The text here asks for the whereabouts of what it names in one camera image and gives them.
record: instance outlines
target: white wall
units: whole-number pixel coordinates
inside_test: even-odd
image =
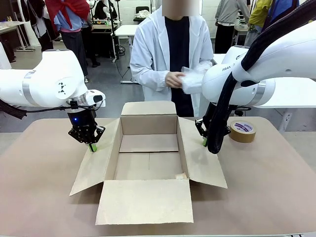
[[[120,0],[119,14],[123,25],[133,25],[137,22],[133,22],[134,15],[136,13],[137,6],[147,6],[150,8],[150,0]],[[117,2],[114,3],[116,10],[118,11]]]
[[[216,29],[215,27],[215,14],[217,10],[217,6],[220,0],[203,0],[202,7],[202,16],[207,22],[209,27],[211,38],[215,38]],[[137,24],[137,22],[133,22],[134,15],[136,13],[137,6],[148,6],[150,7],[150,0],[120,0],[119,1],[119,11],[120,18],[124,25]]]
[[[215,38],[215,14],[220,0],[203,0],[202,17],[206,20],[211,38]]]

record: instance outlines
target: hand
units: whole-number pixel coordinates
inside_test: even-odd
[[[169,72],[166,75],[165,82],[168,87],[171,88],[182,88],[182,82],[179,77],[184,77],[184,73],[180,72]]]

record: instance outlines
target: cardboard box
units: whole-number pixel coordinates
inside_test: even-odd
[[[104,182],[96,225],[193,222],[189,179],[227,188],[217,155],[172,102],[126,103],[97,147],[70,193]]]

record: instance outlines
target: white lab coat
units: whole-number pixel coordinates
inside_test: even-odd
[[[190,19],[189,63],[193,69],[213,58],[212,43],[206,21],[201,16]],[[171,101],[171,89],[165,84],[170,70],[168,33],[162,8],[152,13],[137,28],[130,69],[133,78],[143,86],[145,101]],[[192,94],[194,116],[198,117],[200,94]]]

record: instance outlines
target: packing tape roll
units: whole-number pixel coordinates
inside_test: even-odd
[[[256,128],[247,121],[232,121],[230,129],[229,137],[237,142],[250,143],[255,139]]]

